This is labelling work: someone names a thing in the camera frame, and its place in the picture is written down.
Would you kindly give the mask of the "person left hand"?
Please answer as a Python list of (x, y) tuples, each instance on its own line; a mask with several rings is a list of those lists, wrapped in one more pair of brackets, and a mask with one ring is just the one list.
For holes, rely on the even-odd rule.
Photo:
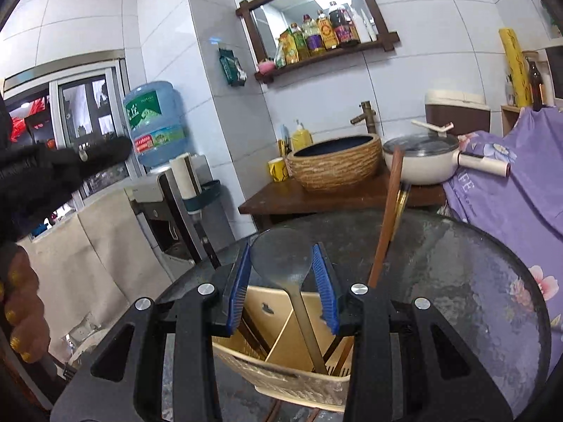
[(32, 364), (48, 352), (50, 328), (38, 295), (38, 276), (27, 252), (17, 244), (8, 250), (13, 253), (7, 274), (1, 277), (1, 306), (12, 327), (8, 341), (26, 363)]

